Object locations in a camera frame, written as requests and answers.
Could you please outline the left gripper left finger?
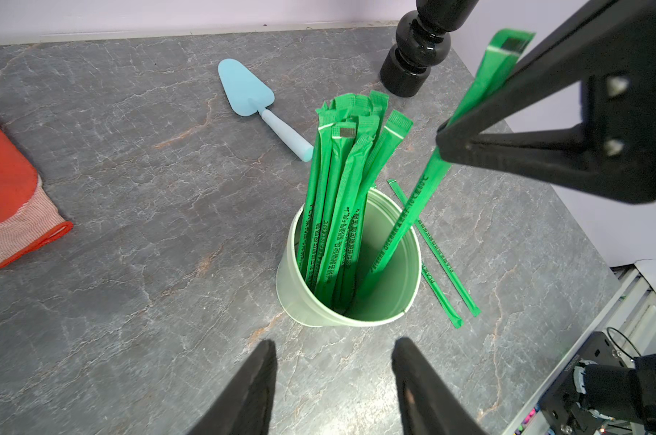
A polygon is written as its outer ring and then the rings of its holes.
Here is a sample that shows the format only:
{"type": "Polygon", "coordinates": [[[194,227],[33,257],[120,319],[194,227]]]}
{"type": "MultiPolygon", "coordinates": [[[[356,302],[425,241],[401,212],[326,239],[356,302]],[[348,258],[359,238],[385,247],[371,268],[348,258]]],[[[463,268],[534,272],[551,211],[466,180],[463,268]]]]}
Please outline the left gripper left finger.
{"type": "Polygon", "coordinates": [[[189,435],[268,435],[277,382],[277,348],[261,341],[189,435]]]}

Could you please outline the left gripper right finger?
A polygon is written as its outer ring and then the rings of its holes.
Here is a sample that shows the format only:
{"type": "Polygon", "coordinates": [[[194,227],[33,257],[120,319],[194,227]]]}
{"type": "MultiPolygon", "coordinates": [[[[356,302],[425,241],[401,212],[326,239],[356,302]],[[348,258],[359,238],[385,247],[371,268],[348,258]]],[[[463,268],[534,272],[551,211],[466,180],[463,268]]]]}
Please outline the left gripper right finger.
{"type": "Polygon", "coordinates": [[[391,367],[405,434],[485,434],[408,337],[395,342],[391,367]]]}

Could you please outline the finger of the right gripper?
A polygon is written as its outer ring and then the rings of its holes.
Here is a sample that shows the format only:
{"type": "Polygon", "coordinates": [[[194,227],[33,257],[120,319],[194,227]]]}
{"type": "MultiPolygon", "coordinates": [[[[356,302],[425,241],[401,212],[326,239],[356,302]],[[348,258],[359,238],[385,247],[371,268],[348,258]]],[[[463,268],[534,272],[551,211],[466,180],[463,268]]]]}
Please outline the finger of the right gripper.
{"type": "Polygon", "coordinates": [[[464,139],[438,132],[445,161],[548,182],[627,204],[656,201],[656,147],[593,142],[583,125],[543,132],[483,133],[464,139]]]}
{"type": "Polygon", "coordinates": [[[656,143],[656,1],[587,2],[499,90],[440,128],[437,141],[502,143],[484,130],[574,83],[583,86],[576,128],[519,133],[509,141],[656,143]]]}

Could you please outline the green straw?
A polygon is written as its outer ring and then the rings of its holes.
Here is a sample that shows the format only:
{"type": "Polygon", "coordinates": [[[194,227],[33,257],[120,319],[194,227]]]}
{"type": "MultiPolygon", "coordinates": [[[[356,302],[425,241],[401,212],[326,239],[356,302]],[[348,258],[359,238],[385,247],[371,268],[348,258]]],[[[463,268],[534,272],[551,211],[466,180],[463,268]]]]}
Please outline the green straw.
{"type": "Polygon", "coordinates": [[[449,261],[444,256],[439,244],[434,240],[433,236],[431,235],[431,232],[429,232],[429,230],[424,226],[424,224],[420,219],[416,220],[415,227],[417,228],[418,232],[420,232],[420,235],[422,236],[426,245],[431,250],[432,255],[437,259],[441,268],[447,275],[449,281],[451,281],[451,284],[457,290],[458,295],[461,297],[464,304],[467,306],[471,315],[473,315],[474,317],[479,316],[480,308],[474,302],[471,294],[465,288],[464,284],[461,282],[460,278],[458,277],[458,274],[454,271],[453,267],[451,266],[451,263],[449,263],[449,261]]]}
{"type": "Polygon", "coordinates": [[[425,278],[425,281],[428,283],[435,297],[437,297],[441,307],[445,311],[447,317],[449,317],[451,324],[453,324],[456,329],[461,328],[464,325],[463,319],[456,313],[453,306],[440,289],[433,275],[431,275],[429,268],[427,268],[424,263],[422,263],[422,276],[425,278]]]}
{"type": "MultiPolygon", "coordinates": [[[[509,78],[527,46],[534,39],[534,32],[515,29],[502,29],[491,39],[478,67],[473,84],[466,92],[460,105],[449,118],[444,128],[448,132],[453,124],[467,112],[494,94],[509,78]]],[[[422,172],[420,179],[404,206],[382,250],[376,257],[364,281],[356,291],[359,297],[369,295],[381,279],[382,273],[394,255],[402,238],[410,231],[420,213],[451,169],[451,164],[440,157],[435,150],[422,172]]]]}

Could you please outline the light green metal cup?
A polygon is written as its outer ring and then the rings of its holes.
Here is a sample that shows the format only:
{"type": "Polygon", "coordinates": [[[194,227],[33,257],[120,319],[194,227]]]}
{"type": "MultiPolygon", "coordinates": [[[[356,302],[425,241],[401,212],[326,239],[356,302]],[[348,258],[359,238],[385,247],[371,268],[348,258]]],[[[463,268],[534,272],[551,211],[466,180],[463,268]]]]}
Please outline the light green metal cup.
{"type": "MultiPolygon", "coordinates": [[[[355,277],[359,287],[380,253],[402,208],[373,188],[367,198],[364,233],[355,277]]],[[[372,327],[389,324],[411,308],[422,280],[422,252],[414,229],[400,240],[390,262],[370,292],[356,292],[345,312],[335,312],[320,302],[304,282],[296,260],[296,245],[303,212],[290,224],[286,248],[277,270],[275,286],[279,303],[295,322],[309,327],[372,327]]]]}

